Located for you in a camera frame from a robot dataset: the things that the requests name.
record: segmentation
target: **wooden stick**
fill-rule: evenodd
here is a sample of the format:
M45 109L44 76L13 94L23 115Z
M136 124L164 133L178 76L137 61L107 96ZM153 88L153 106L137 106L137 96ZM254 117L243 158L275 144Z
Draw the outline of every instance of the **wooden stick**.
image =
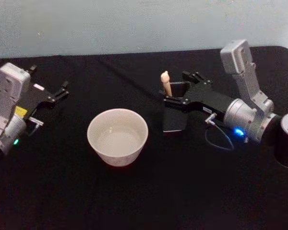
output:
M171 89L171 85L169 83L169 75L168 72L165 71L164 73L161 74L161 81L163 83L163 87L165 90L165 93L167 96L172 96L172 89Z

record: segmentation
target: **white wall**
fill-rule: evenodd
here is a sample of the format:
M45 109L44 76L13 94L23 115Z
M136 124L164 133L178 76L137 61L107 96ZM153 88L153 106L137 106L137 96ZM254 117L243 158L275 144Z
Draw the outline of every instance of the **white wall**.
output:
M288 0L0 0L0 57L288 48Z

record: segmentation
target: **white bowl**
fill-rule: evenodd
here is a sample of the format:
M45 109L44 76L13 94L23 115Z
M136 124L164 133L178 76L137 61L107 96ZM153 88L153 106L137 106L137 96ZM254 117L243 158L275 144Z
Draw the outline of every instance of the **white bowl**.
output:
M97 115L87 129L87 139L101 159L126 166L139 156L148 137L145 120L128 109L111 109Z

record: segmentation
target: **bowl rim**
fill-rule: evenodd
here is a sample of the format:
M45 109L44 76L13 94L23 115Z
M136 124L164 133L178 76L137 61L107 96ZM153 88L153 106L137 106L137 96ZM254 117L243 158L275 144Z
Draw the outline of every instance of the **bowl rim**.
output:
M105 154L103 151L99 150L93 143L91 143L90 139L89 139L89 130L91 128L91 126L93 125L93 123L98 119L98 117L106 114L106 113L110 113L110 112L113 112L113 111L125 111L125 112L129 112L129 113L132 113L134 115L136 115L138 118L140 118L140 120L144 123L144 127L145 127L145 138L144 140L141 142L140 144L140 147L137 148L135 151L131 152L131 153L127 153L127 154L124 154L124 155L120 155L120 156L113 156L113 155L109 155L109 154ZM144 144L146 143L147 141L147 138L148 138L148 126L147 126L147 123L146 121L144 120L144 118L139 115L138 113L136 113L135 111L133 110L130 110L130 109L123 109L123 108L115 108L115 109L109 109L109 110L106 110L106 111L103 111L101 112L100 114L98 114L97 116L95 116L93 118L93 120L90 122L88 128L87 128L87 132L86 132L86 137L87 137L87 140L88 140L88 143L90 144L90 146L97 152L97 154L101 154L101 155L104 155L104 156L107 156L107 157L113 157L113 158L120 158L120 157L126 157L126 156L130 156L138 151L140 151Z

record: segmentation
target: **cable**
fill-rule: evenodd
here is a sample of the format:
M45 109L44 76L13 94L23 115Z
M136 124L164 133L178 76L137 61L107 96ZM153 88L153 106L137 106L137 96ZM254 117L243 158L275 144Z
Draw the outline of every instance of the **cable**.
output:
M205 139L206 139L207 143L210 144L210 145L212 145L213 147L216 147L216 148L221 149L221 150L233 151L233 150L235 149L235 146L234 146L234 144L231 142L229 136L227 136L227 134L226 134L219 126L217 126L216 124L214 124L213 126L217 127L217 129L220 130L221 133L226 137L226 139L227 139L228 142L230 143L231 148L225 148L225 147L216 145L216 144L212 143L211 141L209 141L209 140L208 140L208 137L207 137L208 128L207 128L206 131L205 131Z

